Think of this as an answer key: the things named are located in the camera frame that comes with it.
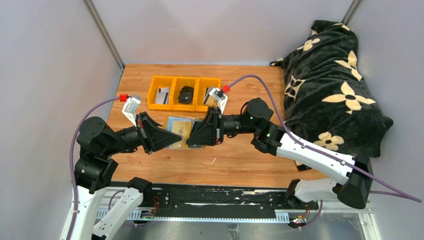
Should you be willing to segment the gold card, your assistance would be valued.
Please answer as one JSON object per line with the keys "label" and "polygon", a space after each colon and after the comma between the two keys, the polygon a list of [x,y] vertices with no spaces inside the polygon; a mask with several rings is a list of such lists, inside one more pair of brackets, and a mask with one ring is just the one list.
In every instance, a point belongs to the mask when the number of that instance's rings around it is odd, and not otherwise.
{"label": "gold card", "polygon": [[181,147],[186,144],[192,129],[192,122],[187,120],[173,120],[171,123],[171,132],[179,135],[181,140],[174,145]]}

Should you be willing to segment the yellow leather card holder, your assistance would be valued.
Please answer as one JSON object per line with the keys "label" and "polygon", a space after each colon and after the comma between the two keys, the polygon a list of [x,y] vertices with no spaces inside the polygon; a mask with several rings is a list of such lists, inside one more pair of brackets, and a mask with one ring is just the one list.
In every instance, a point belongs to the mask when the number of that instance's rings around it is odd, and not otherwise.
{"label": "yellow leather card holder", "polygon": [[194,127],[197,127],[202,120],[202,118],[198,117],[182,116],[170,113],[165,114],[162,128],[177,134],[182,138],[182,140],[172,143],[167,148],[170,150],[204,149],[204,145],[187,144],[187,139],[189,138],[192,130]]}

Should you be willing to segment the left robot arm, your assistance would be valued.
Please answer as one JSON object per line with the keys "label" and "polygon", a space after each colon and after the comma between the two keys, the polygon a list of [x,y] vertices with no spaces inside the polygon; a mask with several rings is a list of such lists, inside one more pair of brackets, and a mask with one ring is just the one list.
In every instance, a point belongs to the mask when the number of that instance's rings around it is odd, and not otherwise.
{"label": "left robot arm", "polygon": [[73,141],[80,145],[79,159],[72,161],[73,200],[67,215],[62,238],[65,240],[110,240],[138,206],[160,206],[153,184],[140,177],[131,179],[118,202],[99,223],[96,215],[112,181],[118,163],[111,157],[133,153],[142,147],[148,155],[182,140],[162,129],[146,112],[135,117],[135,125],[113,131],[100,117],[82,121]]}

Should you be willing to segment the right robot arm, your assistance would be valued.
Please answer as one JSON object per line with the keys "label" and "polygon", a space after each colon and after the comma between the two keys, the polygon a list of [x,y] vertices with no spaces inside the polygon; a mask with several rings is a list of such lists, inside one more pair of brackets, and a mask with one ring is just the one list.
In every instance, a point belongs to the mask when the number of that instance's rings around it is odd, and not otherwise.
{"label": "right robot arm", "polygon": [[270,121],[273,111],[261,98],[247,101],[238,115],[225,115],[218,107],[209,107],[205,118],[195,126],[188,145],[220,145],[224,137],[252,134],[251,144],[258,151],[298,161],[327,177],[319,180],[292,180],[286,204],[298,209],[317,200],[338,200],[348,207],[364,209],[372,178],[370,157],[338,153],[308,142]]}

